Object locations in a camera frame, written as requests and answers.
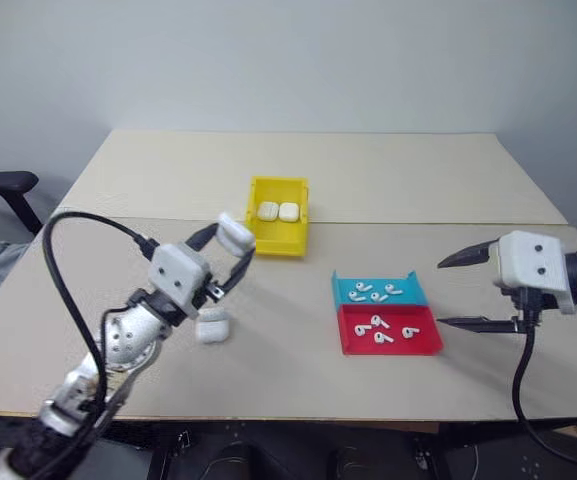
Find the floor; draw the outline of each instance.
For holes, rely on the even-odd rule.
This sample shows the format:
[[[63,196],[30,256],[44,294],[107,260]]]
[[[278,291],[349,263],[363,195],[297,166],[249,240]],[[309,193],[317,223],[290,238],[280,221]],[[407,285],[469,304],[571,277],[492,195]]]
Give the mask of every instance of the floor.
[[[14,442],[20,428],[20,422],[0,419],[0,449]],[[264,479],[323,480],[329,454],[344,446],[364,451],[380,478],[435,478],[415,460],[416,444],[410,433],[307,422],[205,422],[192,432],[193,445],[172,462],[171,480],[199,479],[219,450],[235,441],[255,448],[258,472]],[[577,455],[577,439],[548,434],[547,440]],[[480,444],[477,454],[474,447],[466,446],[450,451],[445,458],[449,477],[442,478],[446,480],[577,479],[577,467],[543,452],[523,436]],[[146,479],[150,460],[149,451],[102,440],[72,478]]]

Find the chair armrest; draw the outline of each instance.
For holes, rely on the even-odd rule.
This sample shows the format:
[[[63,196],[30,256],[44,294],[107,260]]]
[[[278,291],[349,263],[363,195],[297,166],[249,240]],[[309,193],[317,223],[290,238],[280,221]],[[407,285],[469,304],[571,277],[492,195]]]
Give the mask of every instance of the chair armrest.
[[[0,172],[0,195],[23,195],[38,181],[37,175],[31,172]]]

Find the tabletop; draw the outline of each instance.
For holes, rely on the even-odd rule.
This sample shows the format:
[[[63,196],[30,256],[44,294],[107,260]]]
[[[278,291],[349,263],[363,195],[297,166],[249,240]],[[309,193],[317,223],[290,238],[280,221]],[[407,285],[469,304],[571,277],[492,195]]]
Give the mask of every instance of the tabletop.
[[[200,221],[123,219],[162,242],[184,239]],[[440,325],[435,356],[344,356],[330,278],[405,276],[416,270],[437,317],[509,318],[510,301],[489,265],[437,270],[457,249],[513,226],[314,224],[303,259],[258,256],[225,300],[234,315],[224,344],[200,345],[193,321],[168,339],[137,381],[120,418],[317,418],[379,420],[512,419],[510,386],[523,337],[482,335]],[[568,226],[527,226],[577,249]],[[58,227],[58,261],[84,317],[146,285],[136,246],[103,225]],[[211,249],[223,272],[226,258]],[[35,413],[80,361],[85,347],[61,303],[35,242],[0,291],[0,412]],[[577,416],[577,315],[544,313],[522,388],[530,417]]]
[[[577,231],[494,135],[120,130],[59,209],[177,242],[223,210],[242,218],[253,175],[308,178],[306,257],[256,256],[224,301],[231,338],[200,345],[193,321],[182,323],[119,418],[514,418],[522,337],[439,325],[444,349],[435,356],[344,356],[331,289],[334,270],[390,278],[415,270],[436,317],[514,314],[490,266],[436,269],[464,246],[519,228],[577,249]],[[103,225],[60,224],[55,250],[91,328],[147,284],[135,245]],[[230,266],[218,248],[207,253],[216,271]],[[0,289],[0,414],[35,414],[84,354],[39,236]],[[544,313],[522,395],[530,417],[577,416],[577,315]]]
[[[115,130],[61,206],[243,220],[252,176],[307,178],[316,223],[567,223],[493,134]]]

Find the blue tray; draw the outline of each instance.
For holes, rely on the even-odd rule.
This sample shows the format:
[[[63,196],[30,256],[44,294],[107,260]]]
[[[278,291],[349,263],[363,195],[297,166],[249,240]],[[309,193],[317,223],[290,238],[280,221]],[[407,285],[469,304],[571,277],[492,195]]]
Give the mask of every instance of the blue tray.
[[[372,285],[372,289],[367,292],[358,292],[357,282],[365,285]],[[403,290],[399,295],[388,295],[382,302],[371,300],[370,294],[377,292],[381,295],[387,294],[385,286],[392,284],[397,290]],[[428,301],[424,291],[419,284],[417,274],[410,272],[406,278],[339,278],[337,272],[332,274],[332,291],[335,297],[335,310],[339,311],[340,305],[421,305],[428,306]],[[363,301],[352,301],[348,296],[351,291],[357,291],[358,295],[365,297]]]

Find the red tray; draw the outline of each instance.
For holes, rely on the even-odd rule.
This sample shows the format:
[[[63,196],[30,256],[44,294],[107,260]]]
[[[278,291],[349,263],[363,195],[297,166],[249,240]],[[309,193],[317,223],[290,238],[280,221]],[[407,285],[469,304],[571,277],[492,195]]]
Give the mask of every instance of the red tray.
[[[370,318],[379,315],[390,328],[383,326],[366,330],[363,336],[355,334],[356,325],[370,325]],[[347,305],[337,312],[341,349],[345,355],[434,355],[443,348],[443,342],[430,308],[420,305]],[[403,327],[421,331],[412,338],[402,335]],[[393,343],[376,343],[375,332],[394,339]]]

